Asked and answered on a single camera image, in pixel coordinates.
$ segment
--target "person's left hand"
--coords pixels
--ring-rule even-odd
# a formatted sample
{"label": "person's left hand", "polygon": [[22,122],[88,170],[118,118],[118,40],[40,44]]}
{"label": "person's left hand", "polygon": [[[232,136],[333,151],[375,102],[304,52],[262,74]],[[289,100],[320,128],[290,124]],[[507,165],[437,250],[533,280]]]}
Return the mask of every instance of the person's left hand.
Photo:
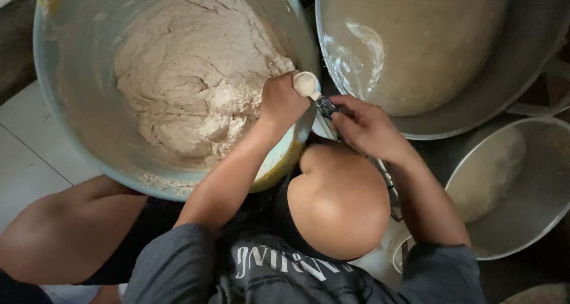
{"label": "person's left hand", "polygon": [[261,117],[281,135],[299,120],[309,108],[310,99],[293,89],[293,72],[267,79],[263,86]]}

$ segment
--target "gray t-shirt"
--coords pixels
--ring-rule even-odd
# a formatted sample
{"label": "gray t-shirt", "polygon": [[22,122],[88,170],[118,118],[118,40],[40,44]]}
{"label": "gray t-shirt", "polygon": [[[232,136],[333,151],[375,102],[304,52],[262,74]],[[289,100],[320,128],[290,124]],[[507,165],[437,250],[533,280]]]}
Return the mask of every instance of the gray t-shirt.
{"label": "gray t-shirt", "polygon": [[416,245],[399,292],[349,264],[291,249],[265,229],[221,236],[186,224],[142,250],[123,303],[485,303],[466,246]]}

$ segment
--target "hand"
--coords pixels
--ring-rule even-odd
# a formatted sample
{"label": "hand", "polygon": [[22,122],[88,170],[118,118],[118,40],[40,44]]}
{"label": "hand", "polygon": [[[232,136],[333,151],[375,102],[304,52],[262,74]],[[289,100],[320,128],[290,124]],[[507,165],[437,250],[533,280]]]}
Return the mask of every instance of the hand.
{"label": "hand", "polygon": [[365,103],[350,95],[332,96],[335,105],[343,105],[352,112],[332,114],[333,125],[346,142],[360,152],[392,164],[405,162],[417,152],[392,124],[382,108]]}
{"label": "hand", "polygon": [[293,72],[268,79],[263,86],[260,121],[281,135],[299,120],[309,108],[310,99],[293,89]]}

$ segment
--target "white lettering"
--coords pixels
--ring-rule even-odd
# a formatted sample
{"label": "white lettering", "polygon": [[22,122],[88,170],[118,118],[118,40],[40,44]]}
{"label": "white lettering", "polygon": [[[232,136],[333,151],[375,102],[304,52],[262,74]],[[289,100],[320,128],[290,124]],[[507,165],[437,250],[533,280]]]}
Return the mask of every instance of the white lettering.
{"label": "white lettering", "polygon": [[285,253],[281,252],[281,271],[284,273],[287,272],[287,257],[285,257]]}
{"label": "white lettering", "polygon": [[354,269],[350,265],[343,264],[343,267],[346,271],[354,271]]}
{"label": "white lettering", "polygon": [[[293,254],[293,259],[296,261],[300,261],[301,260],[301,255],[294,253]],[[304,271],[302,269],[300,269],[297,265],[297,263],[293,263],[291,262],[291,264],[293,265],[293,268],[295,269],[295,271],[298,271],[299,273],[304,273]]]}
{"label": "white lettering", "polygon": [[316,277],[321,282],[326,280],[327,278],[324,277],[323,272],[320,270],[319,264],[317,264],[317,261],[314,260],[313,258],[311,258],[311,259],[313,260],[313,263],[315,263],[315,266],[317,266],[316,269],[310,267],[310,265],[305,263],[304,261],[301,261],[301,266],[303,266],[303,268],[305,269],[305,271],[307,273],[309,273],[310,275],[313,275],[314,277]]}
{"label": "white lettering", "polygon": [[255,263],[257,264],[257,266],[263,266],[263,259],[265,258],[265,253],[267,253],[267,248],[265,250],[263,250],[263,256],[261,256],[259,254],[259,250],[257,249],[257,247],[254,247],[251,249],[250,251],[250,256],[249,256],[249,268],[251,268],[251,256],[253,255],[253,259],[255,261]]}
{"label": "white lettering", "polygon": [[277,269],[277,251],[274,249],[271,250],[271,268]]}
{"label": "white lettering", "polygon": [[321,264],[323,264],[326,268],[328,268],[329,270],[331,270],[331,272],[333,272],[333,273],[338,273],[338,272],[339,272],[339,270],[336,268],[335,264],[322,261],[322,260],[320,260],[320,259],[318,259],[318,258],[312,258],[312,260],[313,260],[313,261],[314,261],[314,260],[319,261]]}
{"label": "white lettering", "polygon": [[243,269],[242,269],[242,275],[239,276],[239,272],[238,274],[235,276],[235,278],[243,278],[246,275],[246,258],[247,258],[247,247],[240,247],[238,249],[238,264],[237,266],[239,266],[239,264],[242,264]]}

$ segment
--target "white tile floor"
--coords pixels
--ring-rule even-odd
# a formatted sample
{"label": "white tile floor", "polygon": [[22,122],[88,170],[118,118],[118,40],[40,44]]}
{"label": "white tile floor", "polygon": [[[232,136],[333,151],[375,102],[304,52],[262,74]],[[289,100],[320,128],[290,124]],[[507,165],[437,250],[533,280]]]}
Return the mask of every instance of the white tile floor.
{"label": "white tile floor", "polygon": [[[315,131],[324,135],[322,120]],[[0,233],[27,205],[99,175],[67,139],[44,103],[34,82],[0,106]],[[399,284],[395,270],[387,270],[381,250],[357,264],[391,287]],[[45,285],[55,304],[87,304],[97,287]]]}

